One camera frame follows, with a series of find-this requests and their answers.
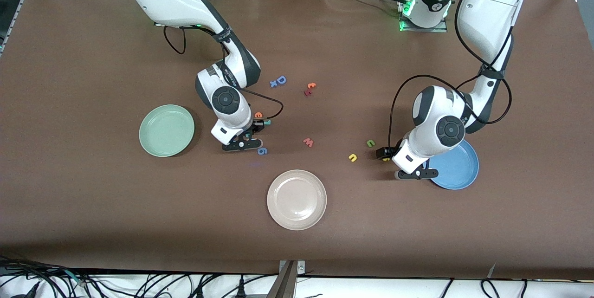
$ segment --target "green plate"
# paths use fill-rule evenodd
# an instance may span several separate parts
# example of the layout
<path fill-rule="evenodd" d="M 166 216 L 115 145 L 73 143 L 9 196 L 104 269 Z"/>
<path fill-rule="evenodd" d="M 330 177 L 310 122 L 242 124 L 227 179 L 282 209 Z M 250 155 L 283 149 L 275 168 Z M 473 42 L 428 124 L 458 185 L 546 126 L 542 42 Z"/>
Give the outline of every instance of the green plate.
<path fill-rule="evenodd" d="M 180 153 L 194 136 L 194 119 L 178 105 L 167 104 L 149 112 L 138 137 L 147 153 L 161 158 Z"/>

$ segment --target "plate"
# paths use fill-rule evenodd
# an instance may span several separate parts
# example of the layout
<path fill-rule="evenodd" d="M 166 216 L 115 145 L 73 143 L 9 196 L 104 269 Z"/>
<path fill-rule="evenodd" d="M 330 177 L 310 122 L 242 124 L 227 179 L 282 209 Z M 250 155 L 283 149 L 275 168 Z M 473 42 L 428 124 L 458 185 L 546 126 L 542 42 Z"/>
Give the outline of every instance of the plate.
<path fill-rule="evenodd" d="M 194 119 L 178 105 L 159 106 L 140 124 L 138 137 L 147 153 L 161 158 L 180 153 L 194 136 Z"/>
<path fill-rule="evenodd" d="M 268 190 L 268 211 L 280 226 L 301 231 L 314 226 L 326 210 L 326 190 L 318 177 L 305 170 L 289 170 L 274 179 Z"/>
<path fill-rule="evenodd" d="M 442 188 L 460 190 L 471 185 L 479 174 L 479 158 L 467 141 L 449 152 L 429 159 L 429 168 L 439 171 L 431 180 Z"/>

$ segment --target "brown table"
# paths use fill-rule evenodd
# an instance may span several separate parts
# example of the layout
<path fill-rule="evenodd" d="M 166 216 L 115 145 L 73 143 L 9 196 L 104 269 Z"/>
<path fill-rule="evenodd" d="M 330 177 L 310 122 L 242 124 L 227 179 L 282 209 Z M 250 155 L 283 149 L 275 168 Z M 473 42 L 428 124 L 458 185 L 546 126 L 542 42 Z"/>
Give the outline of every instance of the brown table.
<path fill-rule="evenodd" d="M 212 2 L 261 63 L 252 88 L 284 101 L 260 136 L 266 156 L 224 153 L 210 135 L 216 118 L 194 77 L 220 48 L 204 33 L 189 30 L 178 55 L 134 0 L 25 1 L 0 58 L 2 253 L 150 270 L 274 272 L 280 259 L 305 259 L 323 275 L 484 277 L 494 263 L 495 277 L 594 275 L 594 54 L 574 0 L 524 3 L 507 72 L 513 107 L 467 137 L 481 170 L 459 192 L 395 181 L 395 165 L 365 144 L 386 144 L 409 76 L 458 84 L 477 73 L 453 11 L 450 32 L 426 34 L 399 32 L 388 0 Z M 281 75 L 287 84 L 270 88 Z M 429 84 L 403 91 L 396 139 Z M 506 101 L 502 89 L 493 116 Z M 138 142 L 142 118 L 163 104 L 185 106 L 197 125 L 173 158 Z M 278 226 L 265 204 L 270 182 L 296 168 L 328 194 L 303 232 Z"/>

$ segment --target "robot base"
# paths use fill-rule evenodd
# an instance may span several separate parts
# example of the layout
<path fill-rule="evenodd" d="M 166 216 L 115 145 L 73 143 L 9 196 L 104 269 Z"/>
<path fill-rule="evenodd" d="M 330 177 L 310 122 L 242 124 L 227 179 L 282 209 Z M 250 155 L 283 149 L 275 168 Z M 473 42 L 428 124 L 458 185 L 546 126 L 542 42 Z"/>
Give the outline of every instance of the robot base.
<path fill-rule="evenodd" d="M 426 28 L 414 25 L 407 16 L 400 13 L 400 31 L 447 32 L 446 20 L 442 19 L 435 27 Z"/>

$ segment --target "black circular cap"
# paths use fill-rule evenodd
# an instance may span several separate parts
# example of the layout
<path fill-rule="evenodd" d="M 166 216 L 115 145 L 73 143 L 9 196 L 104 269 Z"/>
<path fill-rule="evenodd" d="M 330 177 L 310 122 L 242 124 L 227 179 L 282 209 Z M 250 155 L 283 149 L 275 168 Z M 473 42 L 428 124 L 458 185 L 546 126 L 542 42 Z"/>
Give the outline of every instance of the black circular cap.
<path fill-rule="evenodd" d="M 230 115 L 239 109 L 239 93 L 233 87 L 221 87 L 214 91 L 212 102 L 218 112 Z"/>
<path fill-rule="evenodd" d="M 445 135 L 448 137 L 455 137 L 458 135 L 458 125 L 454 123 L 447 123 L 445 125 Z"/>
<path fill-rule="evenodd" d="M 437 138 L 439 138 L 441 144 L 452 147 L 464 139 L 466 132 L 460 118 L 445 116 L 437 122 L 435 133 L 437 133 Z"/>
<path fill-rule="evenodd" d="M 231 98 L 231 95 L 229 93 L 222 93 L 219 96 L 219 103 L 221 103 L 224 106 L 227 106 L 233 103 L 233 98 Z"/>

